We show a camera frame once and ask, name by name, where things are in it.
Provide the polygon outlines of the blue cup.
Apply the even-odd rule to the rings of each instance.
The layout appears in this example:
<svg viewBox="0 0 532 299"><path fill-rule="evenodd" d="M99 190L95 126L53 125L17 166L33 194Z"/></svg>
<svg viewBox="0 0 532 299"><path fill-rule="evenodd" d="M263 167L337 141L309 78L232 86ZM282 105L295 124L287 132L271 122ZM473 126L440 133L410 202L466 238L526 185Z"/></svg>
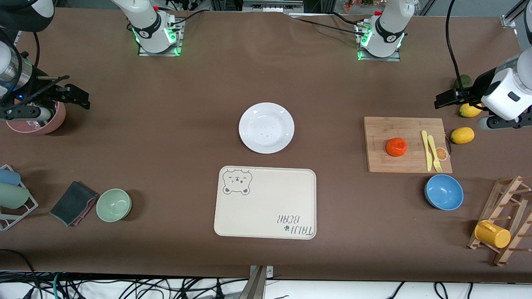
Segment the blue cup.
<svg viewBox="0 0 532 299"><path fill-rule="evenodd" d="M0 169L0 182L19 186L21 176L19 173L13 172L10 169Z"/></svg>

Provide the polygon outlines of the wooden cutting board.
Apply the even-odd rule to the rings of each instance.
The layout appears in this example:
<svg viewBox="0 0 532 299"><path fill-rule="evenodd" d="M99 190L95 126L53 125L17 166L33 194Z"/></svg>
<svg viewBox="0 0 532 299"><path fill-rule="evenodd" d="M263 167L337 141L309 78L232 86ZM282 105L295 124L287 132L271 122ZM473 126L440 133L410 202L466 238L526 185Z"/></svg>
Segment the wooden cutting board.
<svg viewBox="0 0 532 299"><path fill-rule="evenodd" d="M367 167L371 173L428 174L422 131L433 136L435 149L447 148L442 119L364 117ZM388 140L400 137L407 143L405 155L386 152Z"/></svg>

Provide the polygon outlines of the cream tray with bear print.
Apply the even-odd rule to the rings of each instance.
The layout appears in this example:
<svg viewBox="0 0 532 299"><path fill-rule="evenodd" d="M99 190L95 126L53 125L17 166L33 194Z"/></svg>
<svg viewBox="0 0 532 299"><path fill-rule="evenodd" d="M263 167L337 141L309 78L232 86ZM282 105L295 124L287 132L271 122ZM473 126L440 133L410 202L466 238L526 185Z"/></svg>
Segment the cream tray with bear print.
<svg viewBox="0 0 532 299"><path fill-rule="evenodd" d="M311 240L317 234L317 176L311 169L220 169L214 231L225 237Z"/></svg>

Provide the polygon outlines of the orange fruit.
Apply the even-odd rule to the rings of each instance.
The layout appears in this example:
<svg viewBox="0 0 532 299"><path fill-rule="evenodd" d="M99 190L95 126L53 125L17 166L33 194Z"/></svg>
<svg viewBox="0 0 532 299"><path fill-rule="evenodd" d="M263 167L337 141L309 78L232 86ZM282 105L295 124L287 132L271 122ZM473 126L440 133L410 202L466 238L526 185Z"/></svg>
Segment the orange fruit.
<svg viewBox="0 0 532 299"><path fill-rule="evenodd" d="M401 137L395 137L386 142L385 150L387 154L391 155L392 157L401 157L407 152L408 145L405 139Z"/></svg>

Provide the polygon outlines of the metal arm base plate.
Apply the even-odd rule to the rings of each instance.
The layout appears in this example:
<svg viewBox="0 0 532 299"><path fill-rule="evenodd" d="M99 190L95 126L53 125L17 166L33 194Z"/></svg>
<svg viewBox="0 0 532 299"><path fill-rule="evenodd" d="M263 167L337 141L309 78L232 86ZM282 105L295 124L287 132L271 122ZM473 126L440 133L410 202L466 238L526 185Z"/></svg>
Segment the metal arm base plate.
<svg viewBox="0 0 532 299"><path fill-rule="evenodd" d="M359 60L371 61L400 61L399 47L404 38L404 32L399 35L381 36L376 30L371 18L358 21L354 25L357 36L357 52Z"/></svg>
<svg viewBox="0 0 532 299"><path fill-rule="evenodd" d="M183 18L168 15L165 20L165 26L154 33L151 39L144 39L136 34L138 55L180 56L185 32L185 23L183 21Z"/></svg>

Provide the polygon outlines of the yellow plastic fork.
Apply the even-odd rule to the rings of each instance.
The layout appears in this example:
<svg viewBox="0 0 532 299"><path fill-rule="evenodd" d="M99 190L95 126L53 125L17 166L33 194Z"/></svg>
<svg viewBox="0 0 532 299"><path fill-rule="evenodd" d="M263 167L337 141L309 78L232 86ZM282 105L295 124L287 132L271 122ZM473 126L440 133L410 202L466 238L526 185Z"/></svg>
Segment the yellow plastic fork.
<svg viewBox="0 0 532 299"><path fill-rule="evenodd" d="M429 144L429 146L431 148L431 151L432 151L434 169L438 173L442 173L443 169L441 168L441 164L440 164L440 161L438 159L435 142L434 142L434 139L433 139L432 135L428 135L428 144Z"/></svg>

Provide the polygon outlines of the yellow plastic knife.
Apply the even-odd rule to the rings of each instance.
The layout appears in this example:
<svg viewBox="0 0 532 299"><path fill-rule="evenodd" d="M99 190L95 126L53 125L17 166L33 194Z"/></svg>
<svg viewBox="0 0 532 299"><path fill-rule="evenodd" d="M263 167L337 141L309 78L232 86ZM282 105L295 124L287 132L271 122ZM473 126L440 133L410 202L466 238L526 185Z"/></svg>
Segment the yellow plastic knife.
<svg viewBox="0 0 532 299"><path fill-rule="evenodd" d="M426 162L427 162L427 172L431 172L431 169L433 168L433 157L431 155L431 150L428 144L428 134L427 131L422 130L421 131L422 141L424 145L424 153L426 156Z"/></svg>

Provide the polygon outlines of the metal table edge bracket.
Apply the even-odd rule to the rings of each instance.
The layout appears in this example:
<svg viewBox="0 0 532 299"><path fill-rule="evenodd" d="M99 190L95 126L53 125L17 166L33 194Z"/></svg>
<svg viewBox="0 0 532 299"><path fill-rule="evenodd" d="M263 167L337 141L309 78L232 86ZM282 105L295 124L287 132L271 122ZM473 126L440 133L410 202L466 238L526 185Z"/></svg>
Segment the metal table edge bracket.
<svg viewBox="0 0 532 299"><path fill-rule="evenodd" d="M273 266L253 265L250 278L238 299L264 299L266 280L273 277Z"/></svg>

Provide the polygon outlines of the aluminium frame beam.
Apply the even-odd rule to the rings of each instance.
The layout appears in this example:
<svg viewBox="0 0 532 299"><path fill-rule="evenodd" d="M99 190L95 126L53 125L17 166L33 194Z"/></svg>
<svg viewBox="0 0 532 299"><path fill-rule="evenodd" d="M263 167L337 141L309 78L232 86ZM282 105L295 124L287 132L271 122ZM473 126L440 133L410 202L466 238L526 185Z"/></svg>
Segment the aluminium frame beam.
<svg viewBox="0 0 532 299"><path fill-rule="evenodd" d="M242 0L243 12L304 13L303 0Z"/></svg>

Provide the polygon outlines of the wooden peg cup rack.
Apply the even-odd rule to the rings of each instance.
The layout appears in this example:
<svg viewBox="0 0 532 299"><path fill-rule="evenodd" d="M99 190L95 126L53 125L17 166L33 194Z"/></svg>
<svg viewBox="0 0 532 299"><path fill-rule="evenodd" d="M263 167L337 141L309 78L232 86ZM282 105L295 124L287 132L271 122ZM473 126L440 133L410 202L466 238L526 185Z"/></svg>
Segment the wooden peg cup rack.
<svg viewBox="0 0 532 299"><path fill-rule="evenodd" d="M477 240L473 232L467 244L472 250L481 247L492 250L495 253L493 264L498 267L507 265L513 253L532 252L532 186L525 180L515 176L496 181L477 222L489 220L507 229L512 236L510 243L504 248L495 248Z"/></svg>

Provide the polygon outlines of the blue bowl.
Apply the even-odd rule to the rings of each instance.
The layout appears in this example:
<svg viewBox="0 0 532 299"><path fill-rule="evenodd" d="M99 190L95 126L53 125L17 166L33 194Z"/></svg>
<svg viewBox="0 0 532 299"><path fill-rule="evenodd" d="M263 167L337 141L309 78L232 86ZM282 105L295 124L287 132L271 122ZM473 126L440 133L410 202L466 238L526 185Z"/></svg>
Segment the blue bowl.
<svg viewBox="0 0 532 299"><path fill-rule="evenodd" d="M447 174L432 176L424 186L424 195L431 206L444 211L456 210L464 199L461 184Z"/></svg>

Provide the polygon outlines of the pale green cup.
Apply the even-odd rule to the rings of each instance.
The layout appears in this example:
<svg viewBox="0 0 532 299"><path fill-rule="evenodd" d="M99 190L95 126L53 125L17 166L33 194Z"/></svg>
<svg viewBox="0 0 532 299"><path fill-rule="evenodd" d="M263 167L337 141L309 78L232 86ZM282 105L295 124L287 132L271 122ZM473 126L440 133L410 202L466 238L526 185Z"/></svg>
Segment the pale green cup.
<svg viewBox="0 0 532 299"><path fill-rule="evenodd" d="M30 193L28 189L0 182L0 206L17 209L23 206L29 197Z"/></svg>

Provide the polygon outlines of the yellow mug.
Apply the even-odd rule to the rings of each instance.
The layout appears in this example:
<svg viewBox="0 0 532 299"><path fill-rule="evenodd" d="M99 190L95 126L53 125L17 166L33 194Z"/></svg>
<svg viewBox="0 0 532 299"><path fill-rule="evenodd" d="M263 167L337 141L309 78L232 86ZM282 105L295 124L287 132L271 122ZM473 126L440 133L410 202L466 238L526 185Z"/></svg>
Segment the yellow mug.
<svg viewBox="0 0 532 299"><path fill-rule="evenodd" d="M474 236L477 240L487 243L495 248L504 248L511 241L511 233L489 220L478 223L474 229Z"/></svg>

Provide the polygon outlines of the pale green bowl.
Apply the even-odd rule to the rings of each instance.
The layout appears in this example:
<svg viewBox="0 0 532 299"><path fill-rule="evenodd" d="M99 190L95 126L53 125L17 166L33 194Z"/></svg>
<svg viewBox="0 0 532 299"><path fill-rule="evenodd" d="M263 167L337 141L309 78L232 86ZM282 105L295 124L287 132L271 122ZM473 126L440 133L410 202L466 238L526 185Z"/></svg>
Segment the pale green bowl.
<svg viewBox="0 0 532 299"><path fill-rule="evenodd" d="M131 197L122 189L110 189L104 192L96 203L99 219L114 223L125 218L132 208Z"/></svg>

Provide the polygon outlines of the white round plate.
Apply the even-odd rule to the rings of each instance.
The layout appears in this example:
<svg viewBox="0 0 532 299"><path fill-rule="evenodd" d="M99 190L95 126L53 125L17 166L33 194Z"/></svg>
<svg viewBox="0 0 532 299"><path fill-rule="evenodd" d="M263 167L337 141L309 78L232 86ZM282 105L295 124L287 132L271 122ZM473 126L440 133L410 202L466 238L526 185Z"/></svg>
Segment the white round plate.
<svg viewBox="0 0 532 299"><path fill-rule="evenodd" d="M238 132L243 144L260 154L284 149L295 134L294 120L287 109L275 103L258 103L242 114Z"/></svg>

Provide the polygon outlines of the dark folded cloth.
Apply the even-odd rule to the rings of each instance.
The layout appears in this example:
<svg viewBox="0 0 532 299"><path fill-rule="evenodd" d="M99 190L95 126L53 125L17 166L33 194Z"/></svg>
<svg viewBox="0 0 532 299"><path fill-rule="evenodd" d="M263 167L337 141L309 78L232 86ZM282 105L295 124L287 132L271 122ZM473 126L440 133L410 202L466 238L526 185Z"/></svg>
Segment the dark folded cloth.
<svg viewBox="0 0 532 299"><path fill-rule="evenodd" d="M76 226L96 202L98 193L81 182L73 181L50 214L66 226Z"/></svg>

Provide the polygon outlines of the yellow lemon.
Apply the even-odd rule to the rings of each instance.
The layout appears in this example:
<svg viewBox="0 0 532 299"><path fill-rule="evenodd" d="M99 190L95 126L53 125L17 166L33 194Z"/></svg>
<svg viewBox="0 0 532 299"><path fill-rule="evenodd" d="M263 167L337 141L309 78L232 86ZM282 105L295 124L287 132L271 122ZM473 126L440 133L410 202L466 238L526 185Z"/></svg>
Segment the yellow lemon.
<svg viewBox="0 0 532 299"><path fill-rule="evenodd" d="M474 138L475 132L471 127L459 127L450 135L451 142L458 145L471 142Z"/></svg>
<svg viewBox="0 0 532 299"><path fill-rule="evenodd" d="M471 106L467 103L460 106L458 113L461 117L464 118L473 118L477 117L483 110L476 108L474 106Z"/></svg>

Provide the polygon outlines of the colourful background items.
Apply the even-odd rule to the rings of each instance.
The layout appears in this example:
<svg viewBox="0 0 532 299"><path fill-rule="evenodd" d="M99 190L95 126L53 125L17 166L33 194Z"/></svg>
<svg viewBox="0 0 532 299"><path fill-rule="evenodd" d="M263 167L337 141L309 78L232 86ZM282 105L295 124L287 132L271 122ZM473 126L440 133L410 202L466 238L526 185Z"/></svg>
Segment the colourful background items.
<svg viewBox="0 0 532 299"><path fill-rule="evenodd" d="M377 7L385 6L387 0L344 0L343 7L349 11L352 7Z"/></svg>

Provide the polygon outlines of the pink bowl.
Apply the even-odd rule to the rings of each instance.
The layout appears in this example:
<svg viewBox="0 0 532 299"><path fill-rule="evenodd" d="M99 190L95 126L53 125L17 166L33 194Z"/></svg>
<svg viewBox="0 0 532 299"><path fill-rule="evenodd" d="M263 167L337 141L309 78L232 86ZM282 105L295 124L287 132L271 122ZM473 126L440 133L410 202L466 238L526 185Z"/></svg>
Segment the pink bowl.
<svg viewBox="0 0 532 299"><path fill-rule="evenodd" d="M44 121L44 126L40 126L38 121L8 121L6 125L19 134L26 135L47 135L57 130L65 120L66 109L62 102L55 102L55 114L49 121Z"/></svg>

